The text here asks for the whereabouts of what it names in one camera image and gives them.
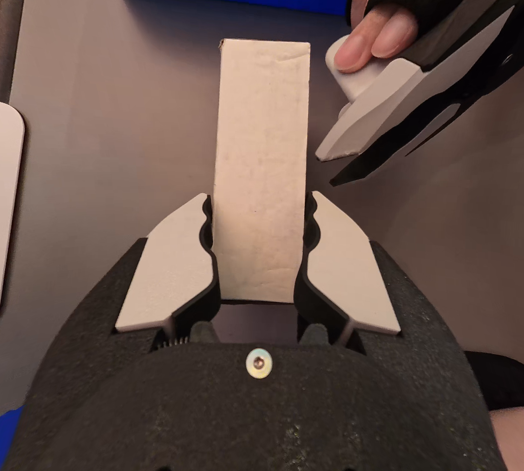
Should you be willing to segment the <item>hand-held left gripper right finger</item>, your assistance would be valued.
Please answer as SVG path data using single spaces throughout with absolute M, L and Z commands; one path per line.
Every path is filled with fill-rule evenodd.
M 294 305 L 308 324 L 326 328 L 330 344 L 347 345 L 355 330 L 401 332 L 369 238 L 318 191 L 306 195 Z

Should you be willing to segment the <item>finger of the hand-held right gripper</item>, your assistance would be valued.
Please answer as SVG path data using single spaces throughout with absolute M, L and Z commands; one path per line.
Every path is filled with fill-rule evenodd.
M 407 145 L 405 156 L 412 153 L 427 141 L 438 129 L 455 116 L 460 107 L 460 104 L 452 104 L 431 119 L 426 127 L 424 127 L 423 130 Z
M 422 71 L 404 58 L 394 58 L 383 63 L 372 62 L 355 75 L 342 77 L 334 70 L 332 56 L 343 39 L 333 44 L 326 54 L 326 64 L 349 103 L 341 110 L 315 155 L 321 162 L 342 158 L 349 158 L 349 162 L 330 180 L 331 186 L 362 181 L 409 156 L 411 153 L 405 156 L 407 145 L 436 115 L 452 104 L 461 105 L 455 116 L 421 146 L 483 98 L 439 100 L 431 96 L 468 72 L 499 34 L 509 15 L 510 11 L 499 16 L 467 42 L 465 48 L 459 49 L 450 62 L 437 66 L 436 71 Z

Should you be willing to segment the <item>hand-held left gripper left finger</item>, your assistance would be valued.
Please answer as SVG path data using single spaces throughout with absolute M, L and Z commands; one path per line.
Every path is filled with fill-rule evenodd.
M 115 329 L 161 327 L 169 337 L 182 339 L 195 323 L 211 321 L 221 307 L 212 246 L 211 197 L 201 193 L 147 236 Z

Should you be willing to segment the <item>white cardboard mailer box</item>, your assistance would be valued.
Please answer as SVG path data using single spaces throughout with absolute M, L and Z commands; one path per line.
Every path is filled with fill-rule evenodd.
M 223 39 L 213 252 L 228 300 L 292 303 L 302 259 L 310 44 Z

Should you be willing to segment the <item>wooden document stand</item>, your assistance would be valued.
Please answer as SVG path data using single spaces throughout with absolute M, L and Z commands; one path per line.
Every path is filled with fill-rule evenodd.
M 1 306 L 5 300 L 24 140 L 25 123 L 22 115 L 12 106 L 1 102 Z

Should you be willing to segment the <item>black wrist rest pad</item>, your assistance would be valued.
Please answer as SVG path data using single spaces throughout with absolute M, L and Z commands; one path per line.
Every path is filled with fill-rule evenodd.
M 506 356 L 465 351 L 489 411 L 523 407 L 523 364 Z

